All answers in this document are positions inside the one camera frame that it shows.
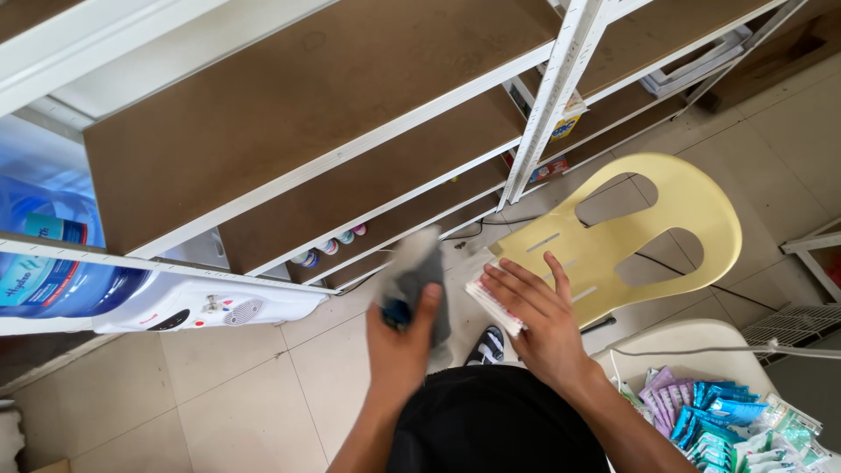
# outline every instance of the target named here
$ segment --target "water jug label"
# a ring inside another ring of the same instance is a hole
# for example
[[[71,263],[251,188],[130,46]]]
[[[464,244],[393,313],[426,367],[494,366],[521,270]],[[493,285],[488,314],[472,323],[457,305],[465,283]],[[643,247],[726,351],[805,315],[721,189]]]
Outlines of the water jug label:
[[[26,235],[87,243],[87,225],[49,215],[28,213]],[[0,306],[47,306],[65,289],[78,261],[18,255],[0,279]]]

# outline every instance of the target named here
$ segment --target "blue water jug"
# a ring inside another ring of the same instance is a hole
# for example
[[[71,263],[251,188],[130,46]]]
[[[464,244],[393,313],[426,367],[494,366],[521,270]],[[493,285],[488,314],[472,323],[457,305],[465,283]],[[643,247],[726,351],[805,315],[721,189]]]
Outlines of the blue water jug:
[[[104,247],[96,203],[0,176],[0,230]],[[118,307],[149,271],[0,252],[0,316],[88,317]]]

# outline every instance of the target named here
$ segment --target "person's left hand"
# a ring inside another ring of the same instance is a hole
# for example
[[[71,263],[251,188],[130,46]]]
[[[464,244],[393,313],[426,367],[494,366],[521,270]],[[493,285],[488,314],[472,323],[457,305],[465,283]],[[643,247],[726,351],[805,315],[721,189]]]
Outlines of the person's left hand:
[[[384,407],[402,409],[426,376],[432,323],[441,301],[441,286],[428,284],[417,312],[405,332],[385,325],[376,303],[368,307],[368,358],[371,386],[368,399]]]

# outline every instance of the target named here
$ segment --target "chair backrest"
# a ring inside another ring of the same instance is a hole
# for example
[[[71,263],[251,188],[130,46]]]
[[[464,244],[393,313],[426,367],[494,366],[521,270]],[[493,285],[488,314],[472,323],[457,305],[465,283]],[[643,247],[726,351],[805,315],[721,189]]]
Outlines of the chair backrest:
[[[659,193],[651,207],[584,227],[575,206],[621,173],[651,179]],[[667,281],[629,286],[616,265],[669,228],[694,233],[704,248],[701,266]],[[742,230],[724,192],[697,167],[660,153],[638,153],[608,163],[549,213],[489,247],[543,276],[554,279],[543,261],[551,251],[569,276],[579,327],[627,304],[697,290],[721,278],[736,262]]]

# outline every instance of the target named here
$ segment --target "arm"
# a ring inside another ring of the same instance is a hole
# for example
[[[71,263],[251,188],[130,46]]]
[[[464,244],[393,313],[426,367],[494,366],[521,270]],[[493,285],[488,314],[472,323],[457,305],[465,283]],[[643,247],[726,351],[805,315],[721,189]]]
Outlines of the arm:
[[[543,256],[555,290],[506,258],[500,261],[505,271],[488,264],[482,275],[494,297],[528,326],[511,340],[526,367],[581,415],[618,473],[697,473],[587,356],[573,316],[569,279],[550,252]]]
[[[432,323],[440,299],[441,286],[427,285],[405,332],[386,326],[376,304],[368,308],[371,385],[359,417],[328,473],[385,471],[397,419],[426,376]]]

